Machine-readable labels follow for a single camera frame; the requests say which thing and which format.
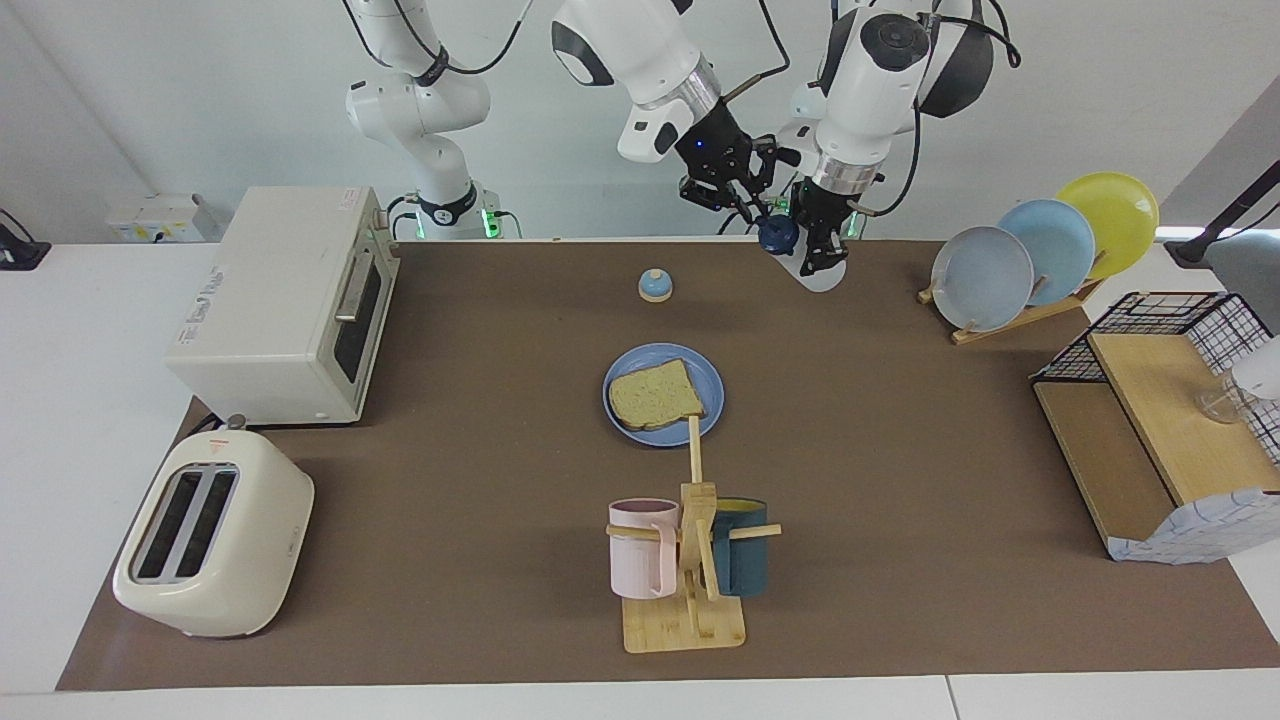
brown table mat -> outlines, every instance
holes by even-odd
[[[364,420],[268,433],[316,483],[276,619],[191,639],[104,584],[59,689],[1280,665],[1228,562],[1106,557],[1027,382],[1084,315],[952,347],[937,247],[854,243],[827,295],[750,245],[406,247]],[[603,411],[653,341],[719,369],[707,479],[786,528],[737,650],[622,650],[605,506],[689,477]]]

yellow plate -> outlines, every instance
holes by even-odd
[[[1110,278],[1142,259],[1156,240],[1160,204],[1138,178],[1124,173],[1079,177],[1055,196],[1080,211],[1093,228],[1096,252],[1106,251],[1089,279]]]

green light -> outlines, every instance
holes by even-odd
[[[485,237],[490,240],[502,237],[502,220],[489,210],[480,210],[480,218],[484,220]]]
[[[867,215],[861,213],[854,213],[849,217],[849,224],[845,225],[845,238],[847,240],[861,240],[863,232],[867,229]]]

toaster slot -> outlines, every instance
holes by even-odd
[[[232,483],[236,482],[236,473],[223,471],[214,475],[214,483],[205,496],[205,505],[196,518],[196,528],[187,541],[187,550],[182,553],[182,562],[178,564],[179,578],[189,578],[200,571],[209,555],[209,543],[214,539],[214,530],[218,521],[223,519],[223,510],[227,507],[227,498],[232,495]]]
[[[174,473],[134,555],[133,579],[169,584],[200,573],[238,478],[229,462],[187,465]]]
[[[160,523],[155,528],[155,534],[147,544],[147,552],[138,565],[136,575],[138,578],[159,578],[164,571],[164,564],[169,560],[169,551],[173,542],[178,539],[178,530],[182,529],[182,520],[191,509],[191,501],[196,497],[196,488],[200,487],[200,473],[183,473],[174,483],[173,492],[169,493],[169,505],[160,516]]]

wooden shelf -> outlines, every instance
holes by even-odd
[[[1036,396],[1103,541],[1151,537],[1176,505],[1111,387],[1038,383]]]
[[[1093,334],[1089,345],[1178,505],[1245,487],[1280,489],[1280,470],[1242,423],[1196,406],[1213,374],[1185,336]]]

